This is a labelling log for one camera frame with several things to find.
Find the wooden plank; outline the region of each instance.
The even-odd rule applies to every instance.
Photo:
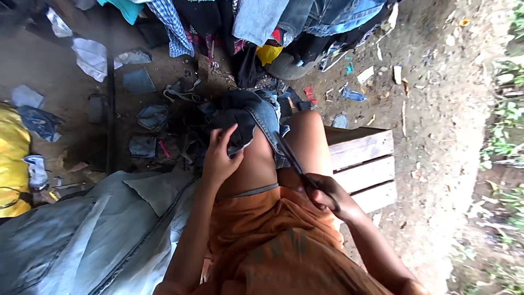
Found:
[[[393,153],[391,130],[364,127],[337,129],[325,128],[334,170]]]
[[[395,178],[395,158],[384,156],[363,164],[352,166],[337,172],[333,178],[342,185],[348,193],[366,189],[370,186]]]
[[[352,195],[365,213],[370,213],[397,201],[397,186],[394,181],[360,191]]]

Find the checkered fabric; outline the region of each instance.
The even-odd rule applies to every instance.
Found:
[[[184,28],[174,8],[172,0],[153,0],[146,2],[149,9],[163,22],[169,36],[169,56],[177,57],[183,54],[194,56],[193,45],[185,36]]]

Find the yellow bag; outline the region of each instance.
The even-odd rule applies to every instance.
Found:
[[[31,137],[20,115],[9,105],[0,103],[0,217],[15,217],[31,209],[20,199],[29,192],[27,164]]]
[[[272,63],[275,58],[282,52],[283,47],[264,45],[257,47],[257,56],[262,62],[262,66]]]

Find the scissors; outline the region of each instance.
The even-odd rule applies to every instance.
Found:
[[[322,191],[324,194],[326,194],[326,196],[328,196],[331,199],[331,201],[333,201],[333,205],[335,207],[333,209],[333,212],[335,213],[340,212],[340,205],[335,200],[335,198],[331,194],[320,189],[310,177],[304,174],[304,170],[302,169],[302,166],[300,166],[299,162],[297,161],[297,158],[294,156],[293,151],[291,150],[287,142],[285,142],[284,138],[280,136],[280,134],[276,131],[275,131],[275,137],[277,138],[277,142],[280,145],[282,151],[284,152],[284,156],[286,156],[289,163],[291,164],[291,167],[293,167],[294,171],[296,172],[296,174],[298,175],[302,183],[304,185],[312,187],[313,189],[318,189],[319,191]]]

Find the person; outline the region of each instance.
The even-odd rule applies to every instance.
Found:
[[[304,187],[290,167],[275,169],[259,127],[233,158],[226,149],[237,126],[213,130],[191,216],[154,294],[426,294],[331,178],[320,115],[301,111],[288,123],[284,138],[320,190]],[[324,192],[340,210],[331,211]],[[343,254],[337,220],[349,227],[367,273]],[[203,272],[205,257],[212,263]]]

